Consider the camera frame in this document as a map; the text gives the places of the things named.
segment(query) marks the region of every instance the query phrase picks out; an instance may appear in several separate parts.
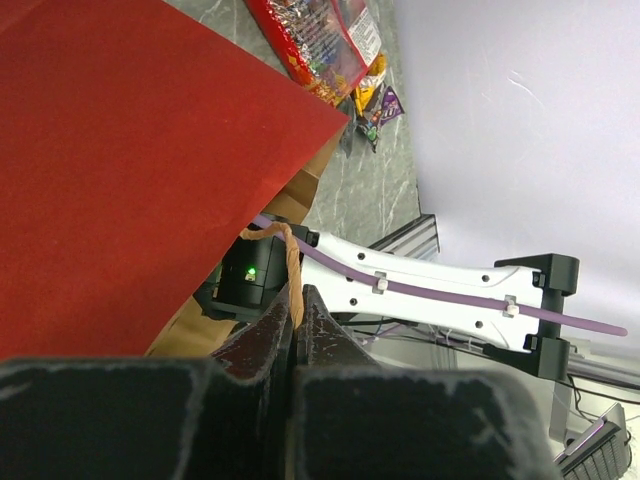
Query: black bracket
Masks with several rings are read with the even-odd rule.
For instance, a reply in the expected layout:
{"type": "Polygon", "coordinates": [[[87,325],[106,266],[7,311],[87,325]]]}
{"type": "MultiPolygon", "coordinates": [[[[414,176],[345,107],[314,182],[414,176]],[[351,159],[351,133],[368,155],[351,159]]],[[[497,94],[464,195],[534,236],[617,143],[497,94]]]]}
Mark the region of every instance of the black bracket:
{"type": "MultiPolygon", "coordinates": [[[[573,295],[578,288],[580,261],[574,257],[549,253],[499,260],[495,262],[495,266],[520,266],[538,270],[533,274],[532,284],[542,289],[541,308],[552,312],[562,313],[564,297],[573,295]]],[[[538,332],[527,335],[523,345],[531,353],[513,352],[489,344],[483,347],[483,353],[530,375],[564,382],[570,347],[569,342],[560,338],[560,325],[540,320],[538,332]]]]}

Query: purple tube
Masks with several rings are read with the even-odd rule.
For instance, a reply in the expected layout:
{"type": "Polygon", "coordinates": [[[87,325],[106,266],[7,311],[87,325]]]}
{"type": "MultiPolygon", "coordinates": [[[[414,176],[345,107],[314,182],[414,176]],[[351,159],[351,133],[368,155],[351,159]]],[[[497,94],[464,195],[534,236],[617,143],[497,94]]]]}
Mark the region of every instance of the purple tube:
{"type": "MultiPolygon", "coordinates": [[[[271,220],[262,215],[257,215],[253,219],[253,223],[260,228],[267,228],[271,225],[271,220]]],[[[280,240],[284,240],[281,233],[276,235],[280,240]]],[[[303,242],[299,238],[296,238],[300,251],[310,258],[313,258],[316,262],[324,265],[325,267],[333,270],[340,275],[352,278],[353,280],[364,283],[365,285],[377,285],[378,278],[369,275],[367,273],[355,270],[343,263],[334,260],[328,255],[316,250],[308,243],[303,242]]],[[[418,287],[415,285],[407,285],[404,283],[394,282],[389,280],[388,289],[392,292],[402,293],[405,295],[412,295],[414,297],[428,298],[430,300],[438,300],[440,302],[457,303],[459,305],[469,305],[472,307],[489,308],[492,310],[504,310],[508,303],[504,300],[496,300],[493,298],[476,297],[474,295],[464,295],[461,293],[442,292],[440,290],[433,290],[431,288],[418,287]]],[[[609,325],[607,323],[596,322],[594,320],[587,320],[585,318],[571,317],[569,315],[563,315],[557,312],[551,312],[549,310],[543,310],[541,308],[530,307],[528,305],[518,305],[520,313],[528,317],[538,318],[540,320],[546,320],[548,322],[558,323],[560,325],[567,325],[569,327],[580,328],[582,330],[590,330],[592,332],[605,333],[607,335],[617,335],[619,337],[626,337],[629,332],[626,328],[618,327],[616,325],[609,325]]]]}

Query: marble table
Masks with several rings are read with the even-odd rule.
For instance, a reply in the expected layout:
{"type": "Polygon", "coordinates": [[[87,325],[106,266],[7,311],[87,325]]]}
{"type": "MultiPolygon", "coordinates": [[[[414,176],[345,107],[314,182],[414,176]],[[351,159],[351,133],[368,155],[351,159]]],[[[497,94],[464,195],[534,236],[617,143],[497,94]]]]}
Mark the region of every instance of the marble table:
{"type": "MultiPolygon", "coordinates": [[[[242,0],[166,1],[285,74],[242,0]]],[[[394,4],[385,0],[367,3],[378,20],[383,49],[390,60],[387,78],[402,100],[404,84],[394,4]]],[[[358,135],[349,158],[342,151],[334,154],[305,224],[369,245],[418,215],[416,176],[404,115],[382,130],[377,153],[358,135]]]]}

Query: red paper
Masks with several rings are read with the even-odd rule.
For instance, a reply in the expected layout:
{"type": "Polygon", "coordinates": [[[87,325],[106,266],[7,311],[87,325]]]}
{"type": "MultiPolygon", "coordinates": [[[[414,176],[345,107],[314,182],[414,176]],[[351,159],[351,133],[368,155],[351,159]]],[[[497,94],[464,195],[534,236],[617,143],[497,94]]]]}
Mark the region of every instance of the red paper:
{"type": "Polygon", "coordinates": [[[0,358],[142,354],[345,123],[160,0],[0,2],[0,358]]]}

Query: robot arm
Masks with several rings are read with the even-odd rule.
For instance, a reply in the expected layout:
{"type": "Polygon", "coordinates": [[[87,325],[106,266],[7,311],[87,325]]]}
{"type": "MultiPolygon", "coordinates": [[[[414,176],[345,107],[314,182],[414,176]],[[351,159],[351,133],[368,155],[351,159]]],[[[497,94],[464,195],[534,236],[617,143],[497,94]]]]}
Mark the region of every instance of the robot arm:
{"type": "Polygon", "coordinates": [[[367,313],[437,325],[496,347],[524,352],[527,335],[539,320],[518,314],[515,305],[540,307],[542,290],[533,284],[538,270],[527,267],[457,268],[363,248],[328,233],[316,250],[340,263],[380,278],[377,286],[350,281],[310,257],[302,263],[303,284],[314,285],[330,312],[367,313]],[[444,292],[494,298],[513,304],[504,311],[441,302],[385,288],[388,281],[444,292]]]}

